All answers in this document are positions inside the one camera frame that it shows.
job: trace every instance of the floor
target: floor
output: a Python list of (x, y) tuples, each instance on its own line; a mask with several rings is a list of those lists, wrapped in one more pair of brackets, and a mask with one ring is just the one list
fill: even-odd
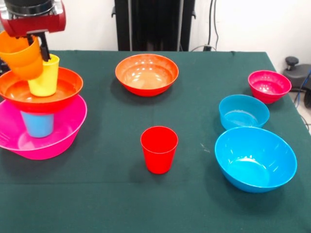
[[(297, 92), (290, 92), (289, 95), (292, 98), (292, 100), (294, 101), (294, 99), (297, 95)], [(309, 132), (311, 134), (311, 109), (307, 109), (305, 107), (305, 105), (303, 103), (304, 97), (305, 97), (305, 93), (300, 93), (300, 102), (299, 102), (299, 105), (297, 107), (297, 110), (298, 110), (299, 114), (306, 120), (305, 123), (309, 124)]]

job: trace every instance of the cup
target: cup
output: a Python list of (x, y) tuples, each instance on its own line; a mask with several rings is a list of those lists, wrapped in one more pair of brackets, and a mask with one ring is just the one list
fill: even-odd
[(26, 38), (10, 37), (6, 31), (0, 33), (0, 58), (21, 79), (37, 78), (43, 71), (43, 60), (37, 37), (33, 36), (29, 46)]
[(33, 115), (21, 111), (21, 115), (31, 137), (42, 138), (53, 132), (54, 114)]
[(163, 174), (171, 169), (178, 145), (177, 134), (164, 126), (148, 128), (140, 138), (147, 169)]
[(38, 97), (54, 95), (57, 89), (59, 57), (50, 54), (51, 59), (43, 62), (43, 72), (36, 79), (28, 80), (30, 93)]

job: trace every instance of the table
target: table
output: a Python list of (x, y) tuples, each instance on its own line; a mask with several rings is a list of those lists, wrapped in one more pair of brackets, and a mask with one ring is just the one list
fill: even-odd
[[(247, 77), (273, 70), (263, 52), (159, 52), (180, 68), (166, 93), (126, 91), (115, 66), (134, 52), (54, 51), (85, 81), (88, 117), (70, 149), (31, 161), (0, 150), (2, 233), (304, 233), (311, 232), (311, 137), (289, 96), (269, 105), (264, 126), (296, 153), (296, 176), (265, 194), (234, 188), (214, 144), (224, 131), (220, 100), (251, 94)], [(165, 125), (179, 135), (173, 167), (147, 171), (140, 135)]]

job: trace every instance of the magenta bowl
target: magenta bowl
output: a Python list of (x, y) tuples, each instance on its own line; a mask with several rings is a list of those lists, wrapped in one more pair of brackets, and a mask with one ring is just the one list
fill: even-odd
[(87, 115), (87, 105), (78, 95), (54, 115), (54, 130), (44, 138), (30, 137), (20, 110), (9, 101), (0, 103), (0, 147), (32, 160), (50, 159), (66, 151), (77, 136)]
[(264, 103), (274, 103), (292, 88), (291, 82), (279, 73), (269, 70), (253, 72), (248, 77), (253, 96)]

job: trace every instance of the cable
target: cable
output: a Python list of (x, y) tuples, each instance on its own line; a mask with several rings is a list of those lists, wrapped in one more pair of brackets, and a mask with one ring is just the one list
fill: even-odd
[(209, 6), (209, 29), (208, 29), (208, 45), (210, 44), (210, 36), (211, 36), (211, 27), (212, 27), (212, 8), (213, 8), (213, 0), (210, 0)]
[(307, 127), (307, 129), (308, 129), (308, 131), (309, 131), (309, 125), (310, 124), (308, 124), (308, 122), (306, 121), (306, 119), (302, 116), (302, 115), (300, 115), (301, 116), (301, 118), (302, 118), (302, 121), (304, 122), (304, 124), (306, 125), (306, 127)]
[(209, 46), (209, 47), (213, 48), (216, 51), (216, 49), (213, 46), (211, 46), (211, 45), (200, 45), (198, 47), (195, 47), (193, 50), (191, 50), (191, 52), (195, 51), (196, 49), (198, 49), (200, 47), (205, 47), (205, 46)]
[(296, 106), (296, 104), (298, 103), (297, 106), (296, 106), (296, 108), (298, 108), (298, 106), (299, 106), (299, 102), (300, 102), (300, 92), (302, 91), (303, 86), (308, 82), (310, 76), (311, 76), (311, 70), (309, 71), (308, 76), (305, 78), (305, 80), (303, 81), (302, 85), (300, 86), (300, 88), (299, 88), (299, 90), (298, 90), (298, 93), (297, 93), (297, 95), (296, 95), (296, 97), (295, 97), (295, 99), (294, 99), (294, 105)]
[(216, 27), (216, 1), (214, 2), (214, 28), (215, 28), (215, 33), (216, 33), (216, 45), (215, 45), (215, 50), (217, 51), (217, 44), (218, 44), (218, 39), (219, 39), (219, 36), (218, 36), (218, 32), (217, 32), (217, 27)]

